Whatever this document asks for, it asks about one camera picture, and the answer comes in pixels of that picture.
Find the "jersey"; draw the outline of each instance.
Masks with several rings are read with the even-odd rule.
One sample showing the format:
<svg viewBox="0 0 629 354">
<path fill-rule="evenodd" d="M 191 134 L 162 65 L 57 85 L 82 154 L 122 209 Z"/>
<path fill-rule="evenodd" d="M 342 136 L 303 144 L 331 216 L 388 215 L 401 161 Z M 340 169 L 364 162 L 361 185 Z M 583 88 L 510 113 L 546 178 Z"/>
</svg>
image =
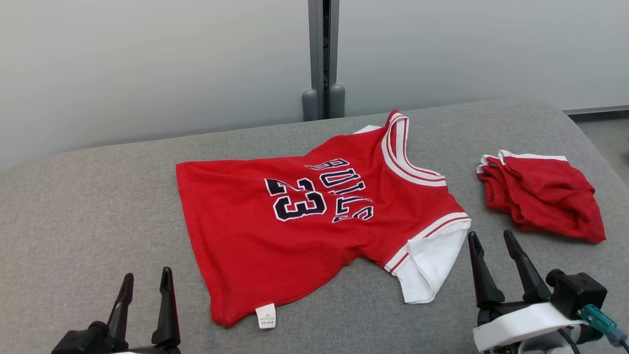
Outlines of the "jersey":
<svg viewBox="0 0 629 354">
<path fill-rule="evenodd" d="M 298 300 L 359 257 L 397 277 L 405 302 L 433 300 L 470 218 L 444 176 L 408 161 L 408 127 L 393 111 L 384 127 L 305 156 L 178 164 L 213 321 Z"/>
<path fill-rule="evenodd" d="M 477 168 L 485 182 L 487 206 L 510 214 L 523 231 L 552 231 L 604 241 L 605 230 L 594 187 L 565 156 L 483 155 Z"/>
</svg>

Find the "red basketball jersey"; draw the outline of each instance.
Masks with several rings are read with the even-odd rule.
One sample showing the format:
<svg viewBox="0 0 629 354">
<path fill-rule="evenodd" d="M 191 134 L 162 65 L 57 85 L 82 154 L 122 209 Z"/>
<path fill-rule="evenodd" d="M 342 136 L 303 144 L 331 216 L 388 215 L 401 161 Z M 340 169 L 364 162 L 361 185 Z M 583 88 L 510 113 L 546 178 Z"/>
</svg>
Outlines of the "red basketball jersey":
<svg viewBox="0 0 629 354">
<path fill-rule="evenodd" d="M 406 157 L 408 118 L 332 137 L 305 156 L 186 162 L 177 182 L 192 248 L 226 327 L 304 297 L 358 257 L 434 299 L 470 218 L 445 178 Z"/>
</svg>

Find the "gray cushion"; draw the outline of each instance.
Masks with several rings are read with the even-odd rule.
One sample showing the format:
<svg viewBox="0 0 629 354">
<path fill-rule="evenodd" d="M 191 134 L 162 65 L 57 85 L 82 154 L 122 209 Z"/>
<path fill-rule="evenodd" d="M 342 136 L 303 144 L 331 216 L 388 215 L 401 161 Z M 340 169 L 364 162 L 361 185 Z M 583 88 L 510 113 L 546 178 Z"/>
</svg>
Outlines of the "gray cushion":
<svg viewBox="0 0 629 354">
<path fill-rule="evenodd" d="M 629 191 L 579 128 L 542 103 L 490 101 L 405 112 L 408 156 L 447 177 L 472 217 L 486 260 L 508 300 L 522 287 L 475 170 L 482 154 L 566 155 L 596 188 L 608 235 L 599 245 L 516 231 L 545 275 L 585 271 L 605 285 L 604 310 L 629 329 Z M 135 274 L 127 340 L 147 345 L 157 325 L 163 266 L 174 272 L 184 353 L 475 353 L 474 286 L 465 244 L 430 304 L 403 303 L 398 281 L 367 260 L 311 295 L 277 309 L 278 325 L 249 316 L 232 329 L 211 322 L 175 182 L 188 160 L 300 155 L 386 115 L 263 127 L 98 147 L 33 161 L 0 174 L 0 343 L 7 353 L 50 353 L 66 331 L 106 321 L 127 272 Z M 615 352 L 605 340 L 584 353 Z"/>
</svg>

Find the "floor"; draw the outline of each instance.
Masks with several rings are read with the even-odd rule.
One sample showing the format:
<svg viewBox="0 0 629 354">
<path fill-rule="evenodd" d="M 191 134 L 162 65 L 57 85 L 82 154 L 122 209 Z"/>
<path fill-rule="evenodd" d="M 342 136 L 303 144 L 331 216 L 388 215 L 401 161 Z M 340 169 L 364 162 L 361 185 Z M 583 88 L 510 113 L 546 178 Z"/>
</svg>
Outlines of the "floor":
<svg viewBox="0 0 629 354">
<path fill-rule="evenodd" d="M 629 119 L 577 123 L 629 186 Z"/>
</svg>

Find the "white label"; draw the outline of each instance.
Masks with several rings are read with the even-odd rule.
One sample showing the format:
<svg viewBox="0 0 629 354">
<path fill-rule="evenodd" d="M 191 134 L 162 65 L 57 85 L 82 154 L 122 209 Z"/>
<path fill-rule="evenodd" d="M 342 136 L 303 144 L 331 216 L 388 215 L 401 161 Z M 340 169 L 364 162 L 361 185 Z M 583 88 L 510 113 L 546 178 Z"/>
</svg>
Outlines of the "white label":
<svg viewBox="0 0 629 354">
<path fill-rule="evenodd" d="M 260 328 L 275 328 L 275 304 L 258 307 L 255 313 L 258 314 L 258 325 Z"/>
</svg>

